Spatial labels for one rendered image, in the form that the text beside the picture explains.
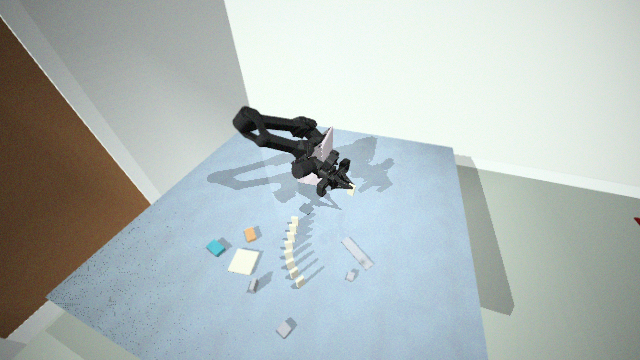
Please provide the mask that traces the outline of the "light blue rectangular block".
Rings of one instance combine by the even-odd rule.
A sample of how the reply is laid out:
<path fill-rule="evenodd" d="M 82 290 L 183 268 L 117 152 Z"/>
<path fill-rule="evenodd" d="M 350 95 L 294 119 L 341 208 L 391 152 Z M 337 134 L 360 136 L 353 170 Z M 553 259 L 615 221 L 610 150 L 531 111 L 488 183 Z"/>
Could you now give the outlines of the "light blue rectangular block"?
<path fill-rule="evenodd" d="M 225 247 L 215 239 L 208 243 L 206 247 L 217 257 L 226 250 Z"/>

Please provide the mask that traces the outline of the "orange rectangular block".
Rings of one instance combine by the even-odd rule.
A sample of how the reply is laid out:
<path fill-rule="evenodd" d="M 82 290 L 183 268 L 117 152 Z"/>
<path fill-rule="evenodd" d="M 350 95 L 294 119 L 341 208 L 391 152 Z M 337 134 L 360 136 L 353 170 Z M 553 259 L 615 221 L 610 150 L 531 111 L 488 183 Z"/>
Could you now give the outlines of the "orange rectangular block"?
<path fill-rule="evenodd" d="M 254 230 L 253 230 L 252 227 L 244 230 L 244 232 L 245 232 L 245 236 L 246 236 L 246 239 L 247 239 L 248 243 L 253 242 L 253 241 L 256 240 L 256 237 L 255 237 L 255 234 L 254 234 Z"/>

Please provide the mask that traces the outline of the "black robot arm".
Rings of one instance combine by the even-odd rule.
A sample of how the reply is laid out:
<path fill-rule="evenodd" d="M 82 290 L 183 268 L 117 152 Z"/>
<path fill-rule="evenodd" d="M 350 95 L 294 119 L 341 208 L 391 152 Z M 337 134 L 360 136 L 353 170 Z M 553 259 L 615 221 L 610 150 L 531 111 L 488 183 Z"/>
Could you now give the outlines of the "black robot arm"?
<path fill-rule="evenodd" d="M 323 135 L 316 128 L 317 122 L 314 119 L 305 116 L 290 119 L 264 115 L 255 108 L 243 107 L 234 117 L 233 124 L 244 138 L 253 141 L 258 147 L 267 147 L 293 154 L 296 160 L 291 162 L 291 171 L 296 179 L 301 179 L 311 173 L 315 174 L 317 165 L 322 162 L 316 156 L 310 157 L 314 153 L 314 147 L 320 144 L 326 136 L 326 133 Z M 256 129 L 259 135 L 251 132 Z M 267 129 L 289 131 L 293 137 L 301 139 L 305 137 L 307 140 L 291 140 L 271 134 Z M 325 172 L 330 172 L 335 164 L 338 165 L 338 156 L 339 152 L 332 149 L 320 167 Z"/>

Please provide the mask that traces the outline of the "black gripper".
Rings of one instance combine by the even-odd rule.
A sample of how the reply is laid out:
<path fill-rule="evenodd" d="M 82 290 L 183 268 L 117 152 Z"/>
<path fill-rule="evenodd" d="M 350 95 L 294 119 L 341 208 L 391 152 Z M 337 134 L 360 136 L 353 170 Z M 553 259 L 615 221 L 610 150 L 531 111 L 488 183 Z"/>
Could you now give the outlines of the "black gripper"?
<path fill-rule="evenodd" d="M 327 193 L 325 188 L 328 185 L 331 186 L 331 190 L 333 190 L 333 189 L 353 189 L 353 187 L 349 184 L 349 183 L 353 184 L 353 182 L 346 175 L 346 173 L 349 170 L 350 161 L 351 160 L 349 160 L 347 158 L 343 159 L 339 163 L 339 168 L 336 169 L 336 166 L 334 165 L 330 169 L 330 172 L 325 172 L 320 167 L 320 165 L 324 164 L 324 162 L 320 162 L 317 165 L 317 167 L 315 169 L 315 175 L 317 175 L 318 179 L 322 178 L 322 180 L 317 183 L 317 191 L 316 191 L 317 194 L 320 197 L 323 197 Z"/>

